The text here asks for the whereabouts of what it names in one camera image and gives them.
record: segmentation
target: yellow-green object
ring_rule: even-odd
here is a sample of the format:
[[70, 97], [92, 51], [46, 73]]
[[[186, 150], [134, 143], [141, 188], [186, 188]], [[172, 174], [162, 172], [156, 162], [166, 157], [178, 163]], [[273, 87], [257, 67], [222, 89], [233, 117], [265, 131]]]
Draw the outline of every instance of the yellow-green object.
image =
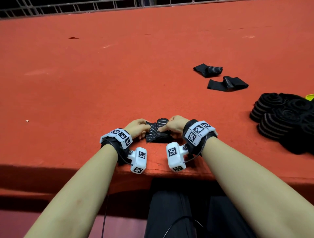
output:
[[312, 99], [314, 98], [314, 94], [309, 94], [305, 96], [305, 99], [312, 101]]

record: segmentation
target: human arm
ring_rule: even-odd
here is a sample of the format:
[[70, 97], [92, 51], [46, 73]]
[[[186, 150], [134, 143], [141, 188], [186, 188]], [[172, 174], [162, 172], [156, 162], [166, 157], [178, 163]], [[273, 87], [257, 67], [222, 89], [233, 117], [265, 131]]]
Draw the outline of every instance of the human arm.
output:
[[[142, 138], [150, 125], [144, 119], [124, 129]], [[86, 238], [102, 205], [118, 161], [113, 146], [103, 146], [52, 199], [24, 238]]]
[[[160, 131], [174, 128], [180, 135], [187, 122], [175, 116]], [[206, 141], [202, 156], [258, 237], [312, 237], [314, 206], [276, 175], [216, 137]]]

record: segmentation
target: black cable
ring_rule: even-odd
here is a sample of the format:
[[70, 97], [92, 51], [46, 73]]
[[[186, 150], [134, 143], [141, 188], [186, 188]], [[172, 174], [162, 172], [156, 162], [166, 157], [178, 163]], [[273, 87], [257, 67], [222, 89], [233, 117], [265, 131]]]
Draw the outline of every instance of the black cable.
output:
[[191, 160], [193, 160], [193, 159], [195, 159], [196, 157], [198, 157], [198, 156], [201, 154], [201, 152], [203, 151], [204, 146], [205, 146], [205, 144], [206, 144], [207, 136], [208, 136], [208, 134], [206, 135], [205, 143], [203, 144], [203, 146], [202, 146], [202, 148], [201, 148], [201, 151], [200, 151], [197, 155], [195, 155], [192, 159], [189, 159], [189, 160], [187, 160], [187, 161], [184, 161], [184, 162], [183, 162], [184, 164], [187, 163], [187, 162], [189, 162], [189, 161], [191, 161]]
[[104, 223], [102, 224], [101, 238], [104, 238], [104, 229], [105, 229], [108, 201], [109, 201], [109, 194], [107, 195], [107, 204], [106, 204], [106, 210], [105, 210], [105, 215], [104, 215]]
[[182, 216], [182, 217], [178, 218], [177, 220], [175, 220], [175, 221], [170, 225], [170, 227], [168, 228], [168, 230], [167, 230], [166, 233], [164, 234], [163, 238], [166, 237], [166, 235], [167, 235], [167, 233], [169, 232], [169, 230], [170, 230], [178, 221], [183, 220], [183, 219], [185, 219], [185, 218], [190, 219], [193, 223], [197, 223], [199, 226], [201, 226], [201, 227], [203, 228], [203, 230], [207, 233], [207, 235], [208, 235], [209, 237], [213, 237], [213, 235], [212, 235], [201, 223], [199, 223], [199, 222], [198, 222], [197, 220], [195, 220], [193, 217], [191, 217], [191, 216]]
[[[106, 140], [107, 142], [109, 142], [110, 145], [113, 146], [113, 144], [112, 144], [109, 140], [107, 140], [106, 138], [104, 139], [104, 141], [105, 141], [105, 140]], [[118, 155], [121, 157], [121, 159], [122, 159], [126, 164], [133, 166], [133, 164], [131, 164], [131, 163], [129, 163], [129, 162], [126, 162], [125, 159], [120, 155], [120, 153], [119, 153], [118, 151], [117, 151], [117, 153], [118, 153]]]

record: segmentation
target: white camera housing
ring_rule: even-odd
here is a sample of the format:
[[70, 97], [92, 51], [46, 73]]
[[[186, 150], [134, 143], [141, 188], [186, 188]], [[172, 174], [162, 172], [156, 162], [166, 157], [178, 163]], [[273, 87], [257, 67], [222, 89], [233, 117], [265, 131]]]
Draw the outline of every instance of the white camera housing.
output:
[[189, 153], [186, 144], [179, 146], [177, 142], [171, 142], [166, 146], [166, 151], [168, 165], [172, 171], [178, 172], [186, 168], [183, 157]]
[[142, 147], [137, 147], [135, 151], [130, 150], [128, 159], [132, 160], [131, 172], [141, 174], [146, 169], [147, 150]]

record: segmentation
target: left hand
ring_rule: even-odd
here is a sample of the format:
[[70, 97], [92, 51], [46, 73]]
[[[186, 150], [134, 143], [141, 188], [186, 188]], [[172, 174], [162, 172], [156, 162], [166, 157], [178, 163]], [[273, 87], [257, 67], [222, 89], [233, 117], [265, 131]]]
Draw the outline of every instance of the left hand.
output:
[[124, 128], [132, 136], [132, 139], [138, 137], [142, 139], [145, 137], [146, 132], [149, 132], [150, 125], [146, 125], [145, 119], [137, 119], [132, 121]]

